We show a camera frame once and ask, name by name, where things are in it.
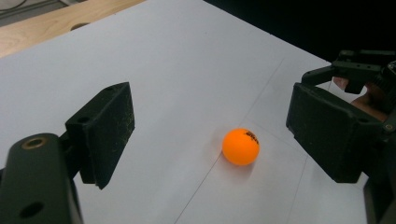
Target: screw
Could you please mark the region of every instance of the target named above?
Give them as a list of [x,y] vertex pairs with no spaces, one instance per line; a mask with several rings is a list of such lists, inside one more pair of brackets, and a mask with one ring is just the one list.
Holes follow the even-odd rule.
[[47,138],[45,137],[31,138],[22,144],[22,148],[26,150],[35,149],[46,145],[46,143],[47,143]]

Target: wooden table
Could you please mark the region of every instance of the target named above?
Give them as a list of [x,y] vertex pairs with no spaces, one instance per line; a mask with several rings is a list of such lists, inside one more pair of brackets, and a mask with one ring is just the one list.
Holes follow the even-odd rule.
[[0,58],[98,21],[144,0],[89,0],[32,19],[0,27]]

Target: ping pong ball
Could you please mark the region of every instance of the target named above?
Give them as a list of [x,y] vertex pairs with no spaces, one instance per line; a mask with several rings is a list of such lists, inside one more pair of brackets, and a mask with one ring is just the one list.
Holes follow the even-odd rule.
[[256,135],[247,129],[228,132],[222,143],[222,153],[227,161],[235,165],[248,165],[259,155],[260,144]]

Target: white table surface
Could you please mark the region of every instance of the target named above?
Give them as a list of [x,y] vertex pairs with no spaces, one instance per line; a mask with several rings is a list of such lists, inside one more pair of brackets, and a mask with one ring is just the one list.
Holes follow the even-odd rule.
[[[203,1],[148,0],[0,60],[0,166],[129,81],[136,127],[110,184],[75,178],[85,223],[365,223],[366,177],[334,183],[285,125],[293,83],[328,64]],[[237,127],[261,142],[250,166],[220,153]]]

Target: black background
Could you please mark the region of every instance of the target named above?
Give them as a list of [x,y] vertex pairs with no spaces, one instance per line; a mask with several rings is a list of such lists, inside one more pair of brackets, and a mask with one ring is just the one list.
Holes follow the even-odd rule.
[[329,62],[341,49],[396,49],[390,1],[206,2]]

